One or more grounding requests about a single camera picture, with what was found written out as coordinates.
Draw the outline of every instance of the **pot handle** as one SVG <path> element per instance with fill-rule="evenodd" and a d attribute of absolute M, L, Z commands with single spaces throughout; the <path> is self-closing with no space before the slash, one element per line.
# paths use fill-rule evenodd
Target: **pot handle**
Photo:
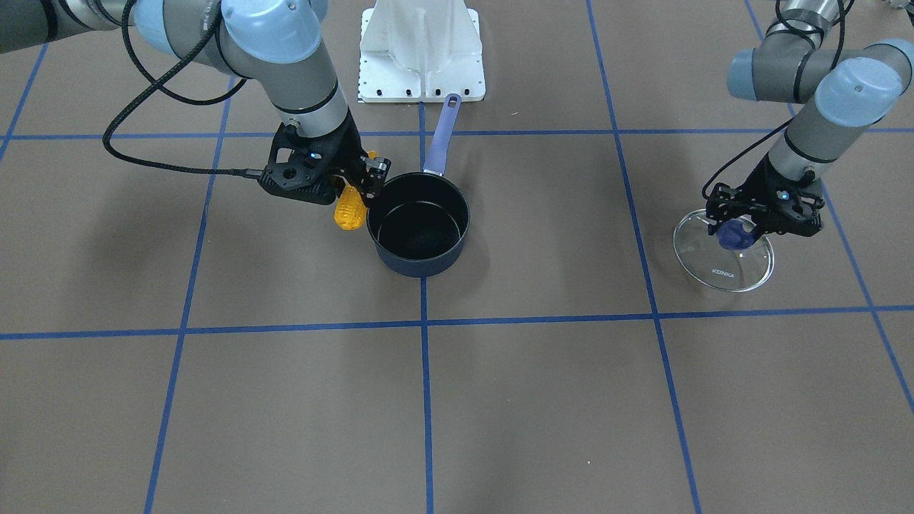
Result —
<path fill-rule="evenodd" d="M 456 93 L 449 94 L 441 106 L 441 117 L 435 127 L 435 135 L 431 138 L 431 147 L 425 155 L 424 173 L 434 173 L 439 177 L 444 175 L 444 167 L 448 162 L 448 145 L 451 142 L 454 122 L 460 110 L 461 96 Z"/>

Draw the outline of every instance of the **gray floor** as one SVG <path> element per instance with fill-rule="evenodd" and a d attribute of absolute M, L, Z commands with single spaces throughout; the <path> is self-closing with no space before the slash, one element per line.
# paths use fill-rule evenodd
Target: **gray floor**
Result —
<path fill-rule="evenodd" d="M 324 23 L 350 101 L 371 5 Z M 144 87 L 117 34 L 0 56 L 0 511 L 914 512 L 910 94 L 830 172 L 824 231 L 724 294 L 671 233 L 790 115 L 724 80 L 773 2 L 470 7 L 488 95 L 448 177 L 473 227 L 424 281 L 330 208 L 107 155 Z M 848 48 L 914 39 L 877 0 L 847 25 Z M 352 109 L 419 168 L 438 106 Z M 116 145 L 262 166 L 276 124 L 257 84 L 156 95 Z"/>

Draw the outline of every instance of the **yellow object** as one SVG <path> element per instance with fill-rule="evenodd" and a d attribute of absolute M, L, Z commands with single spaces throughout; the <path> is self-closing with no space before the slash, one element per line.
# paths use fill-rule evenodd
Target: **yellow object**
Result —
<path fill-rule="evenodd" d="M 368 152 L 368 158 L 377 157 L 376 152 Z M 346 184 L 343 188 L 343 194 L 336 201 L 336 210 L 334 211 L 334 221 L 343 230 L 356 230 L 365 224 L 365 216 L 368 213 L 368 207 L 362 201 L 362 195 L 358 189 Z"/>

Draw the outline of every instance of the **metal arm segment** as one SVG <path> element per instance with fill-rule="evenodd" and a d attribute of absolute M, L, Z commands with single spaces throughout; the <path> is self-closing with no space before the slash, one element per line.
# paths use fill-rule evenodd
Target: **metal arm segment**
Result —
<path fill-rule="evenodd" d="M 750 215 L 746 247 L 765 233 L 812 236 L 822 228 L 824 172 L 909 89 L 914 45 L 887 39 L 842 53 L 819 50 L 837 17 L 835 0 L 791 0 L 754 50 L 743 50 L 728 75 L 739 98 L 805 103 L 784 134 L 739 187 L 717 183 L 707 201 L 714 234 L 723 222 Z"/>
<path fill-rule="evenodd" d="M 0 6 L 0 52 L 114 30 L 126 3 L 7 0 Z M 330 204 L 348 182 L 370 203 L 390 162 L 368 159 L 362 148 L 321 37 L 326 0 L 138 0 L 130 23 L 153 47 L 181 58 L 206 34 L 217 9 L 223 24 L 195 61 L 259 81 L 282 121 L 260 185 L 276 196 Z M 284 162 L 282 149 L 292 150 Z"/>

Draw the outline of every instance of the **blue grid line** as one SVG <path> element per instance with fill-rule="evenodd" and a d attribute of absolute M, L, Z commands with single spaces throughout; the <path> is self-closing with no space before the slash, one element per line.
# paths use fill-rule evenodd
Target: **blue grid line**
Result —
<path fill-rule="evenodd" d="M 298 325 L 262 325 L 244 327 L 190 327 L 184 330 L 188 335 L 203 334 L 262 334 L 265 332 L 311 332 L 318 330 L 367 330 L 375 328 L 420 327 L 419 320 L 366 321 L 355 323 L 314 323 Z"/>
<path fill-rule="evenodd" d="M 745 311 L 695 311 L 660 313 L 661 319 L 697 319 L 707 317 L 752 317 L 752 316 L 810 316 L 828 314 L 868 313 L 869 307 L 813 307 L 800 309 L 757 309 Z"/>
<path fill-rule="evenodd" d="M 914 305 L 882 305 L 877 306 L 878 312 L 910 312 L 914 311 Z"/>
<path fill-rule="evenodd" d="M 228 89 L 231 89 L 235 83 L 232 77 L 228 81 Z M 231 99 L 226 100 L 222 109 L 222 122 L 219 125 L 219 138 L 216 141 L 216 149 L 213 152 L 212 167 L 218 167 L 219 159 L 222 154 L 222 134 L 226 131 L 229 123 L 229 109 L 231 109 Z M 200 265 L 200 256 L 203 253 L 203 241 L 207 232 L 207 216 L 209 213 L 209 202 L 213 198 L 213 185 L 216 183 L 216 176 L 210 175 L 207 184 L 207 194 L 203 200 L 203 212 L 200 215 L 200 228 L 197 232 L 197 244 L 194 248 L 194 260 L 190 267 L 190 276 L 187 279 L 187 292 L 184 301 L 184 310 L 181 313 L 181 327 L 175 343 L 175 356 L 172 359 L 171 373 L 168 377 L 168 389 L 165 392 L 165 406 L 162 409 L 162 421 L 159 424 L 159 435 L 155 443 L 155 454 L 153 457 L 153 468 L 149 474 L 149 488 L 146 490 L 146 501 L 143 507 L 143 514 L 152 514 L 153 502 L 155 500 L 155 486 L 158 483 L 159 469 L 162 464 L 162 454 L 165 452 L 165 437 L 168 433 L 168 422 L 171 418 L 172 403 L 175 398 L 175 386 L 177 384 L 177 374 L 181 366 L 181 355 L 184 352 L 184 340 L 187 329 L 187 320 L 190 318 L 190 306 L 194 300 L 194 287 L 197 284 L 197 270 Z"/>
<path fill-rule="evenodd" d="M 767 134 L 771 128 L 682 128 L 682 129 L 593 129 L 593 130 L 475 130 L 455 131 L 454 137 L 470 135 L 653 135 L 653 134 Z M 871 128 L 867 133 L 874 134 L 912 134 L 914 127 L 898 128 Z M 360 132 L 362 137 L 415 137 L 428 135 L 422 131 L 399 132 Z M 160 134 L 115 134 L 112 139 L 216 139 L 216 138 L 267 138 L 273 133 L 267 132 L 235 132 L 235 133 L 160 133 Z M 11 134 L 5 136 L 9 141 L 71 141 L 71 140 L 101 140 L 101 134 Z"/>
<path fill-rule="evenodd" d="M 879 312 L 914 312 L 914 305 L 882 305 L 874 307 Z M 696 319 L 717 317 L 752 316 L 820 316 L 833 314 L 869 313 L 867 305 L 849 307 L 812 307 L 796 309 L 755 309 L 742 311 L 691 311 L 658 312 L 660 319 Z M 654 318 L 652 313 L 607 314 L 581 316 L 519 316 L 519 317 L 478 317 L 442 318 L 402 321 L 366 321 L 352 323 L 313 323 L 295 325 L 248 325 L 235 327 L 187 327 L 187 328 L 138 328 L 119 330 L 86 330 L 71 332 L 11 332 L 0 333 L 0 341 L 21 341 L 34 339 L 72 339 L 93 337 L 142 337 L 207 334 L 261 334 L 267 332 L 310 332 L 322 330 L 370 330 L 383 328 L 415 328 L 423 323 L 429 327 L 461 327 L 473 325 L 526 325 L 543 323 L 609 323 L 617 321 L 646 321 Z"/>
<path fill-rule="evenodd" d="M 420 311 L 422 318 L 422 412 L 425 416 L 425 512 L 435 513 L 434 465 L 431 443 L 431 366 L 429 363 L 429 290 L 425 278 L 420 279 Z"/>
<path fill-rule="evenodd" d="M 419 102 L 419 162 L 425 166 L 425 102 Z M 429 287 L 425 277 L 419 280 L 420 327 L 422 335 L 422 414 L 425 428 L 425 512 L 435 512 L 433 445 L 431 440 L 431 365 L 429 361 Z"/>
<path fill-rule="evenodd" d="M 653 319 L 647 314 L 609 314 L 594 316 L 529 316 L 529 317 L 479 317 L 457 319 L 430 319 L 430 327 L 457 327 L 468 325 L 526 325 L 539 323 L 588 323 L 595 321 L 644 321 Z"/>
<path fill-rule="evenodd" d="M 612 92 L 610 82 L 606 75 L 606 66 L 603 60 L 603 52 L 600 47 L 600 36 L 597 32 L 597 23 L 593 15 L 593 4 L 587 0 L 587 14 L 590 19 L 590 31 L 593 35 L 593 46 L 597 52 L 597 64 L 600 66 L 600 78 L 603 81 L 603 91 L 606 95 L 606 106 L 609 109 L 610 122 L 612 129 L 615 131 L 616 152 L 619 157 L 619 167 L 622 172 L 622 182 L 625 185 L 625 197 L 628 200 L 629 211 L 632 217 L 632 227 L 634 229 L 635 240 L 638 243 L 638 255 L 641 258 L 642 272 L 644 274 L 644 283 L 647 287 L 647 296 L 651 304 L 651 315 L 654 320 L 654 331 L 657 334 L 657 344 L 660 348 L 660 356 L 664 363 L 664 375 L 666 376 L 666 387 L 669 390 L 670 403 L 673 407 L 673 417 L 675 420 L 676 431 L 679 435 L 679 446 L 682 451 L 685 474 L 688 478 L 689 492 L 692 495 L 692 504 L 696 514 L 701 514 L 701 500 L 698 497 L 698 487 L 695 480 L 695 473 L 692 468 L 692 457 L 688 451 L 688 442 L 686 440 L 686 429 L 683 426 L 682 413 L 679 410 L 679 399 L 676 394 L 675 382 L 673 380 L 673 370 L 670 367 L 669 355 L 666 351 L 666 341 L 664 339 L 664 329 L 657 315 L 657 303 L 654 297 L 654 285 L 651 281 L 651 271 L 647 264 L 647 256 L 644 252 L 644 242 L 641 235 L 641 229 L 638 224 L 638 213 L 635 210 L 634 196 L 632 195 L 632 184 L 628 177 L 628 168 L 625 164 L 625 153 L 622 151 L 622 139 L 619 136 L 619 125 L 616 121 L 616 112 L 612 104 Z"/>
<path fill-rule="evenodd" d="M 34 339 L 81 339 L 91 337 L 142 337 L 176 336 L 177 328 L 147 328 L 137 330 L 85 330 L 81 332 L 21 332 L 0 334 L 0 341 L 28 341 Z"/>
<path fill-rule="evenodd" d="M 758 21 L 755 17 L 755 11 L 752 8 L 752 5 L 749 3 L 749 0 L 744 0 L 746 7 L 749 10 L 749 15 L 752 16 L 753 23 L 756 24 L 758 29 Z M 759 38 L 764 39 L 764 36 L 759 30 Z M 787 104 L 787 108 L 790 110 L 792 115 L 796 115 L 795 110 L 793 109 L 792 104 Z M 890 129 L 881 129 L 880 132 L 890 132 Z M 911 410 L 911 413 L 914 413 L 914 396 L 911 395 L 910 387 L 908 386 L 908 381 L 905 380 L 904 373 L 901 370 L 901 367 L 898 364 L 898 358 L 895 355 L 895 350 L 892 348 L 891 342 L 888 340 L 888 334 L 882 326 L 882 320 L 879 319 L 879 313 L 876 309 L 875 304 L 873 303 L 873 298 L 869 293 L 869 289 L 866 287 L 866 281 L 864 280 L 863 273 L 860 271 L 860 267 L 857 265 L 856 257 L 854 256 L 854 251 L 851 249 L 850 241 L 847 239 L 844 228 L 841 224 L 841 220 L 838 218 L 838 212 L 832 203 L 831 197 L 828 194 L 828 189 L 823 186 L 823 194 L 825 203 L 828 205 L 828 209 L 832 213 L 832 219 L 834 220 L 835 228 L 837 229 L 838 236 L 841 238 L 841 243 L 845 247 L 845 253 L 847 254 L 847 259 L 851 263 L 851 267 L 854 269 L 854 275 L 856 277 L 857 283 L 860 286 L 860 290 L 863 292 L 863 296 L 866 299 L 866 305 L 870 315 L 873 317 L 873 322 L 876 324 L 876 329 L 879 333 L 879 337 L 882 339 L 882 345 L 886 349 L 888 354 L 888 359 L 892 364 L 892 369 L 895 371 L 895 375 L 898 378 L 898 385 L 901 387 L 901 391 L 905 396 L 905 399 L 908 401 L 908 407 Z"/>
<path fill-rule="evenodd" d="M 743 0 L 743 3 L 746 4 L 746 10 L 749 11 L 749 16 L 752 17 L 752 25 L 755 27 L 756 34 L 759 35 L 759 40 L 765 38 L 765 34 L 761 31 L 761 26 L 759 26 L 759 19 L 755 17 L 755 9 L 752 8 L 752 4 L 749 3 L 749 0 Z"/>
<path fill-rule="evenodd" d="M 425 103 L 419 102 L 419 166 L 425 166 L 425 136 L 428 135 L 426 132 L 425 125 Z"/>
<path fill-rule="evenodd" d="M 13 132 L 16 130 L 16 124 L 19 123 L 19 116 L 22 115 L 22 110 L 26 107 L 28 94 L 32 91 L 32 85 L 35 84 L 35 77 L 38 76 L 38 69 L 41 68 L 41 63 L 45 60 L 45 54 L 47 52 L 48 43 L 45 43 L 44 45 L 41 45 L 41 51 L 38 52 L 38 57 L 35 59 L 35 66 L 32 67 L 32 72 L 29 73 L 28 80 L 26 81 L 26 87 L 22 90 L 22 95 L 19 97 L 19 104 L 16 105 L 13 119 L 10 120 L 9 126 L 6 128 L 6 135 L 3 138 L 3 143 L 0 144 L 0 161 L 2 161 L 3 156 L 6 155 L 6 148 L 13 139 Z"/>
<path fill-rule="evenodd" d="M 112 139 L 213 139 L 217 133 L 174 133 L 174 134 L 113 134 Z M 14 141 L 71 141 L 101 140 L 101 134 L 23 134 L 14 135 Z"/>

